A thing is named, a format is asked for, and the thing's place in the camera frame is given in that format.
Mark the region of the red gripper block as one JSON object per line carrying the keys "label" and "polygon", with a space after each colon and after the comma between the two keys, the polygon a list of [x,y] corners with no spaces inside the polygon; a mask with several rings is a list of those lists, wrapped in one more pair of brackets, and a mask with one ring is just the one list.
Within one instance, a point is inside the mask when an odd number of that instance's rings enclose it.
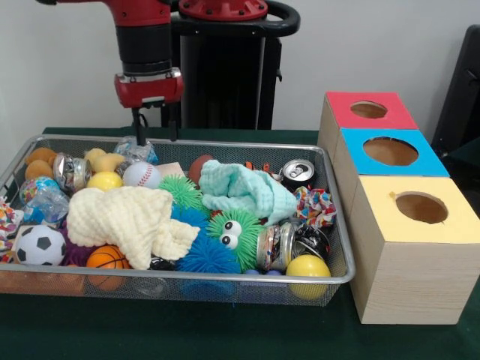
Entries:
{"label": "red gripper block", "polygon": [[146,117],[140,112],[140,108],[156,107],[158,104],[169,104],[166,108],[169,140],[175,142],[178,139],[176,103],[181,100],[184,91],[184,81],[178,67],[148,76],[117,73],[114,86],[119,103],[124,108],[131,109],[138,146],[146,145],[145,130],[148,127]]}

